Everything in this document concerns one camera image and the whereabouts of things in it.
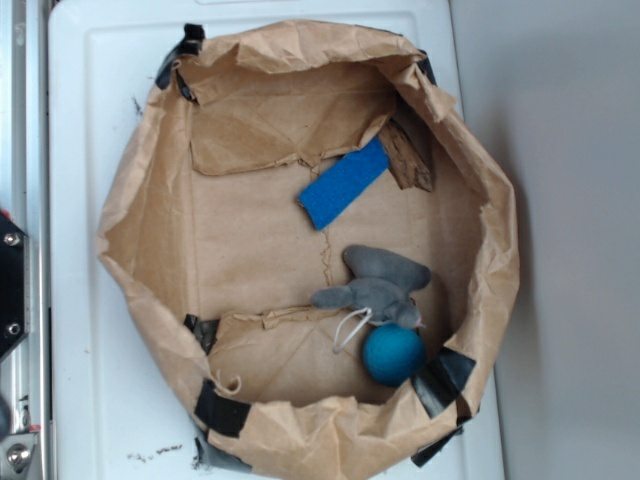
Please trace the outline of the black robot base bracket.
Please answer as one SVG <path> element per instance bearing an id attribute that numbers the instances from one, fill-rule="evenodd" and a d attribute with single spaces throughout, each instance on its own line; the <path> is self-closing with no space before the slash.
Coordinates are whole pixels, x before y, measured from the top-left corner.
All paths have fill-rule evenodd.
<path id="1" fill-rule="evenodd" d="M 29 237 L 1 210 L 1 361 L 28 336 Z"/>

